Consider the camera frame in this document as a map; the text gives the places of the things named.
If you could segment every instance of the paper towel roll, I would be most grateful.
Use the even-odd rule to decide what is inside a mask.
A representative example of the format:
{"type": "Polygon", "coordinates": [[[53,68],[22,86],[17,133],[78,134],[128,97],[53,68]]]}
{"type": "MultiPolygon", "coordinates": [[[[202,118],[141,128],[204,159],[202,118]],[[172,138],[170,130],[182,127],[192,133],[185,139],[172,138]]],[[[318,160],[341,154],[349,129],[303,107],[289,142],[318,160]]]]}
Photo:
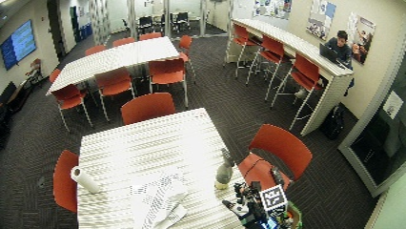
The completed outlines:
{"type": "Polygon", "coordinates": [[[86,172],[78,167],[74,166],[70,170],[70,178],[90,192],[97,193],[100,190],[98,185],[89,177],[86,172]]]}

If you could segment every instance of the striped table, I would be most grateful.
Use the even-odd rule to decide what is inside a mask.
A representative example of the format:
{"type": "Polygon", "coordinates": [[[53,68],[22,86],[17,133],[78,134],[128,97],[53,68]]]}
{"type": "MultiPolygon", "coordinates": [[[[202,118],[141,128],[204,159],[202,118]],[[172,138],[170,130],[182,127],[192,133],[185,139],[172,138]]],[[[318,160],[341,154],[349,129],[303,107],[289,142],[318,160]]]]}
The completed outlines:
{"type": "Polygon", "coordinates": [[[285,52],[293,56],[297,52],[301,53],[318,66],[319,74],[329,80],[329,84],[325,85],[325,92],[319,97],[317,106],[301,132],[301,135],[309,134],[318,128],[334,106],[339,104],[354,72],[349,69],[342,69],[329,59],[322,57],[318,47],[311,43],[269,23],[253,19],[231,19],[231,22],[245,27],[250,34],[258,37],[266,35],[281,41],[285,52]]]}
{"type": "Polygon", "coordinates": [[[178,57],[178,51],[168,36],[117,46],[102,52],[88,55],[65,65],[46,95],[64,88],[68,84],[88,81],[97,73],[105,73],[120,67],[148,63],[178,57]]]}
{"type": "Polygon", "coordinates": [[[242,228],[221,203],[235,199],[231,185],[243,180],[235,167],[229,189],[213,186],[222,148],[226,145],[204,108],[84,136],[78,165],[101,191],[90,194],[77,185],[78,227],[132,228],[134,180],[176,166],[189,194],[181,202],[186,216],[172,228],[242,228]]]}

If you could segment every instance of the laptop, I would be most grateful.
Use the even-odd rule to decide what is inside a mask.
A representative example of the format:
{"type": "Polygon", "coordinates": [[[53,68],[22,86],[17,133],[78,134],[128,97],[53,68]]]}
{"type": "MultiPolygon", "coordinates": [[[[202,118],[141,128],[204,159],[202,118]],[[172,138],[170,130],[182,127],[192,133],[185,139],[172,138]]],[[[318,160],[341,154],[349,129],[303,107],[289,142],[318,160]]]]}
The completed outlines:
{"type": "Polygon", "coordinates": [[[322,43],[319,43],[319,54],[326,57],[333,63],[341,65],[341,63],[338,62],[338,53],[322,43]]]}

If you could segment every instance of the ceiling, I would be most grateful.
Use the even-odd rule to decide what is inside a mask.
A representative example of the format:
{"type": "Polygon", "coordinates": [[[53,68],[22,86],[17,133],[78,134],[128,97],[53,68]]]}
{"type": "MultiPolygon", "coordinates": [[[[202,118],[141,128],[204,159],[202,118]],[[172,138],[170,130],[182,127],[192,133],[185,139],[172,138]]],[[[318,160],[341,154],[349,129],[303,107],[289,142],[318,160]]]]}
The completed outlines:
{"type": "Polygon", "coordinates": [[[29,1],[30,0],[5,0],[0,3],[0,28],[29,1]]]}

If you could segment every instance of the television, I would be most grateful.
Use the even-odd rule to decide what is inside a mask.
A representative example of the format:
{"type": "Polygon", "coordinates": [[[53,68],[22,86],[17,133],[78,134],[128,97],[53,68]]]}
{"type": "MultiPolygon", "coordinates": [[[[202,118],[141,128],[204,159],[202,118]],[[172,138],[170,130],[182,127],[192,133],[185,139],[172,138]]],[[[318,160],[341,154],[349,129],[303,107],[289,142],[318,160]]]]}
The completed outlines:
{"type": "Polygon", "coordinates": [[[0,45],[7,71],[36,48],[32,21],[28,20],[0,45]]]}

